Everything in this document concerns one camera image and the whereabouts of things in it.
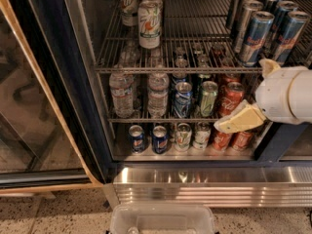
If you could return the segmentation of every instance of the plastic container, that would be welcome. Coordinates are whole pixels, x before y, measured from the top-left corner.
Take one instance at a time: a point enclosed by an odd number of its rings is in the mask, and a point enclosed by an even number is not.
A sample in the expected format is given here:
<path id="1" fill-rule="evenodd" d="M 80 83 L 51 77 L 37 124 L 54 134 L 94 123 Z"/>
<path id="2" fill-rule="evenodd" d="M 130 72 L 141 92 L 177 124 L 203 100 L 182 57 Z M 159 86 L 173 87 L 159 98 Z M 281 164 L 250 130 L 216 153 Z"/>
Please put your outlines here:
<path id="1" fill-rule="evenodd" d="M 110 233 L 214 234 L 214 216 L 196 205 L 125 204 L 114 209 Z"/>

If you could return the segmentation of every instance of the floor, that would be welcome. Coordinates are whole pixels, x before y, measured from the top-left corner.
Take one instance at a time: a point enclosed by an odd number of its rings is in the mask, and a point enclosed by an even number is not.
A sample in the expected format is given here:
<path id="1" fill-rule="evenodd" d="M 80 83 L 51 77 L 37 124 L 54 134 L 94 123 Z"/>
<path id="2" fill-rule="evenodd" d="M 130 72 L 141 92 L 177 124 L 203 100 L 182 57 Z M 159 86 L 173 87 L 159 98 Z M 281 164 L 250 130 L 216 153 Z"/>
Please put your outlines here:
<path id="1" fill-rule="evenodd" d="M 55 192 L 56 199 L 0 198 L 0 233 L 104 234 L 112 211 L 101 189 Z M 312 233 L 310 211 L 291 209 L 212 209 L 215 231 L 238 233 Z"/>

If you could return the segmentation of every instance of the white can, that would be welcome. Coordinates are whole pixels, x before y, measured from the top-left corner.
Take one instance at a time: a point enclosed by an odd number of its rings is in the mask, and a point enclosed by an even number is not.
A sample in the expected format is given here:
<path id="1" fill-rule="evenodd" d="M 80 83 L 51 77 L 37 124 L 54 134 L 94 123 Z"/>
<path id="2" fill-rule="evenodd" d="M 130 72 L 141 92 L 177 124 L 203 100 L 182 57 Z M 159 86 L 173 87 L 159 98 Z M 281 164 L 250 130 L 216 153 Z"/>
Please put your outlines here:
<path id="1" fill-rule="evenodd" d="M 120 0 L 121 19 L 126 26 L 137 25 L 138 0 Z"/>
<path id="2" fill-rule="evenodd" d="M 177 151 L 186 151 L 189 148 L 191 137 L 191 127 L 186 123 L 178 124 L 175 131 L 175 149 Z"/>
<path id="3" fill-rule="evenodd" d="M 161 9 L 157 3 L 144 2 L 138 7 L 138 42 L 142 48 L 160 45 Z"/>
<path id="4" fill-rule="evenodd" d="M 199 122 L 195 126 L 195 137 L 193 146 L 199 150 L 205 150 L 207 147 L 209 137 L 211 135 L 211 127 L 209 123 Z"/>

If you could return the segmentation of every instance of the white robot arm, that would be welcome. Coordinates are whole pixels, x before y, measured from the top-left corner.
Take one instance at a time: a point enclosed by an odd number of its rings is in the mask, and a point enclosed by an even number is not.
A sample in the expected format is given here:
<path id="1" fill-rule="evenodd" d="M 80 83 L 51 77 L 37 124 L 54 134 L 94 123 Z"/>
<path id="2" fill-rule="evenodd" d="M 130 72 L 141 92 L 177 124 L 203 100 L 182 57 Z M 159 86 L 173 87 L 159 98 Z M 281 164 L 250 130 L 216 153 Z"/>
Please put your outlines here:
<path id="1" fill-rule="evenodd" d="M 230 134 L 273 122 L 312 123 L 312 71 L 305 66 L 281 68 L 271 59 L 262 59 L 263 82 L 255 91 L 255 104 L 243 100 L 214 126 Z"/>

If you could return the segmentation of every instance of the refrigerator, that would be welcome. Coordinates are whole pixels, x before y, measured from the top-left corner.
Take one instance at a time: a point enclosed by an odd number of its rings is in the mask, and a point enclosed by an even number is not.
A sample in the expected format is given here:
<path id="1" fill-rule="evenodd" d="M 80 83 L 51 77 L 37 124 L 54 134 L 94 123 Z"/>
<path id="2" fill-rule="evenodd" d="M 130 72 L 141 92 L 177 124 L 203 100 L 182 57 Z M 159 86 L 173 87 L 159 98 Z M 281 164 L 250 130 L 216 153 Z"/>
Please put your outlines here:
<path id="1" fill-rule="evenodd" d="M 33 37 L 37 40 L 31 47 L 47 81 L 41 86 L 45 95 L 49 90 L 53 92 L 57 105 L 54 111 L 59 110 L 67 134 L 75 140 L 72 142 L 81 144 L 76 153 L 83 174 L 92 178 L 91 184 L 102 186 L 112 208 L 136 202 L 207 207 L 311 206 L 312 128 L 308 123 L 266 120 L 253 130 L 252 141 L 243 151 L 231 146 L 217 151 L 212 140 L 205 150 L 198 150 L 192 147 L 193 139 L 187 151 L 177 151 L 170 141 L 165 153 L 152 150 L 150 132 L 155 126 L 164 126 L 169 132 L 171 124 L 186 123 L 193 128 L 205 122 L 213 128 L 218 119 L 216 113 L 209 118 L 192 114 L 180 119 L 171 110 L 161 118 L 150 117 L 148 74 L 161 71 L 172 77 L 180 73 L 175 67 L 177 47 L 185 50 L 188 67 L 183 72 L 188 76 L 240 74 L 245 99 L 255 101 L 254 93 L 262 81 L 261 67 L 246 68 L 236 63 L 230 30 L 225 27 L 231 0 L 166 0 L 161 38 L 163 67 L 151 66 L 151 51 L 137 47 L 136 63 L 118 71 L 116 64 L 127 42 L 137 42 L 137 29 L 122 23 L 119 0 L 8 1 L 29 44 Z M 291 1 L 312 14 L 311 0 Z M 293 49 L 288 66 L 309 66 L 310 42 L 311 23 Z M 209 67 L 192 64 L 196 63 L 194 43 L 201 43 L 206 54 L 215 44 L 223 46 L 232 67 L 220 67 L 212 56 Z M 138 113 L 129 118 L 118 117 L 114 109 L 109 77 L 115 72 L 133 74 L 139 80 Z M 146 148 L 141 153 L 132 151 L 132 125 L 144 129 Z M 55 168 L 55 173 L 60 170 L 63 168 Z"/>

